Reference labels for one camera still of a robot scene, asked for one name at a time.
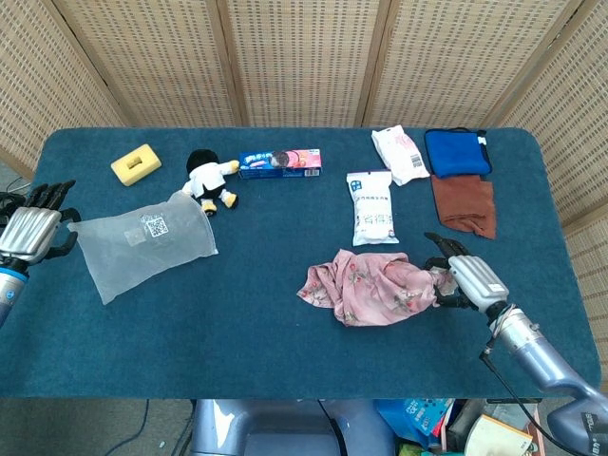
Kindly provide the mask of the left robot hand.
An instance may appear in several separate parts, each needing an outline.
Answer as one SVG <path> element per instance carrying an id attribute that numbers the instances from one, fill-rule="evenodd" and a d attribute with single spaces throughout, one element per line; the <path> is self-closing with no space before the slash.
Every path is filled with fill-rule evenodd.
<path id="1" fill-rule="evenodd" d="M 79 222 L 80 213 L 63 208 L 75 180 L 44 183 L 26 196 L 2 193 L 12 202 L 1 209 L 1 267 L 25 275 L 27 269 L 44 260 L 67 256 L 78 239 L 76 232 L 67 235 L 61 245 L 54 239 L 65 222 Z"/>

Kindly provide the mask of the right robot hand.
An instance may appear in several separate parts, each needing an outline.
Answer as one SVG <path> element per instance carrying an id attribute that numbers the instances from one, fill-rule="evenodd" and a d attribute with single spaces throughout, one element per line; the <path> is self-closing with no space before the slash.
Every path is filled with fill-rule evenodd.
<path id="1" fill-rule="evenodd" d="M 425 232 L 425 237 L 442 253 L 442 256 L 429 258 L 425 269 L 446 270 L 456 285 L 452 294 L 442 292 L 435 285 L 436 303 L 441 307 L 470 308 L 484 314 L 491 325 L 507 309 L 507 287 L 484 260 L 473 256 L 458 240 L 432 232 Z"/>

